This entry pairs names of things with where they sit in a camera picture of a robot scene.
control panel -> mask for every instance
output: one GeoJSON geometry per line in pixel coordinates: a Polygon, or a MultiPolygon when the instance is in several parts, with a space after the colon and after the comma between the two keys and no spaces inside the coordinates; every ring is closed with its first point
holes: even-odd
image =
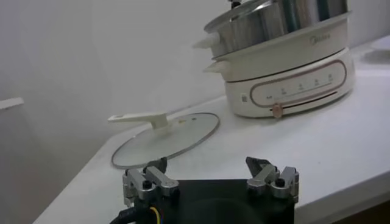
{"type": "Polygon", "coordinates": [[[290,105],[331,93],[344,84],[347,69],[341,60],[297,74],[281,74],[279,78],[254,85],[250,99],[258,107],[275,103],[290,105]]]}

pot lid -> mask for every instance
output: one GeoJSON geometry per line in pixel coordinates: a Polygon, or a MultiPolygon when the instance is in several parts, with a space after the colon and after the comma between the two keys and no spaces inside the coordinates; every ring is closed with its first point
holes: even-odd
{"type": "Polygon", "coordinates": [[[275,0],[250,0],[241,5],[223,13],[219,17],[209,22],[204,30],[208,33],[214,32],[219,26],[229,23],[231,20],[240,16],[252,13],[253,11],[262,9],[274,3],[275,0]]]}
{"type": "Polygon", "coordinates": [[[154,126],[130,138],[116,150],[112,155],[112,164],[115,167],[134,169],[162,157],[171,159],[193,149],[213,135],[219,127],[219,118],[211,113],[195,113],[177,117],[158,128],[152,121],[153,116],[148,114],[142,116],[143,119],[140,119],[140,116],[130,116],[130,120],[126,119],[129,116],[113,116],[109,119],[111,122],[151,121],[154,126]]]}

yellow wire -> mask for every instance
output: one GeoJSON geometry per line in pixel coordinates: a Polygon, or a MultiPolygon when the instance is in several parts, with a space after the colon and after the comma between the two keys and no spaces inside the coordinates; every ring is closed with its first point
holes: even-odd
{"type": "Polygon", "coordinates": [[[158,210],[155,207],[150,207],[150,209],[152,211],[154,211],[154,213],[156,214],[157,224],[161,224],[160,223],[160,213],[158,212],[158,210]]]}

glass lid rim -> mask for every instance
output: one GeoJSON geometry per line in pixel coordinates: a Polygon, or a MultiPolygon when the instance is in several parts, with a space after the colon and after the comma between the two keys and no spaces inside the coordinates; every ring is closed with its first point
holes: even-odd
{"type": "MultiPolygon", "coordinates": [[[[203,143],[204,141],[206,141],[209,137],[211,137],[215,132],[216,130],[219,128],[220,124],[221,124],[221,120],[220,118],[218,117],[217,114],[214,114],[214,113],[208,113],[208,112],[201,112],[201,113],[191,113],[191,114],[185,114],[185,115],[182,115],[182,116],[178,116],[178,117],[174,117],[173,119],[169,120],[169,121],[173,121],[174,119],[180,119],[181,117],[185,117],[185,116],[190,116],[190,115],[197,115],[197,114],[207,114],[207,115],[212,115],[214,116],[216,119],[217,119],[217,124],[215,125],[215,127],[207,133],[207,135],[205,135],[203,138],[201,138],[200,140],[198,140],[195,144],[187,147],[187,148],[184,148],[184,149],[181,149],[179,150],[178,152],[176,153],[173,153],[171,155],[168,155],[168,156],[165,156],[168,160],[169,159],[172,159],[172,158],[175,158],[176,156],[179,156],[195,147],[197,147],[198,145],[200,145],[201,143],[203,143]]],[[[140,131],[139,133],[137,133],[136,135],[132,136],[130,139],[128,139],[127,141],[125,141],[123,144],[121,144],[116,150],[115,152],[112,154],[111,156],[111,165],[117,169],[139,169],[139,168],[143,168],[144,166],[147,165],[147,163],[149,162],[145,162],[145,163],[141,163],[141,164],[136,164],[136,165],[131,165],[131,166],[123,166],[123,165],[118,165],[118,164],[115,164],[114,163],[114,157],[115,155],[120,151],[121,148],[123,148],[124,145],[126,145],[129,141],[133,140],[134,138],[136,138],[137,136],[139,135],[142,135],[142,133],[144,133],[145,131],[148,131],[150,130],[151,128],[147,128],[143,131],[140,131]]]]}

white cooker base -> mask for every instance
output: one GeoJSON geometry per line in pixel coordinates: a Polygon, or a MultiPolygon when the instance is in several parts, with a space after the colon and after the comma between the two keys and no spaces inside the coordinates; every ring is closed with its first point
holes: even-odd
{"type": "Polygon", "coordinates": [[[237,115],[281,117],[336,100],[352,89],[354,81],[355,68],[346,48],[291,71],[243,82],[226,82],[225,90],[230,107],[237,115]]]}

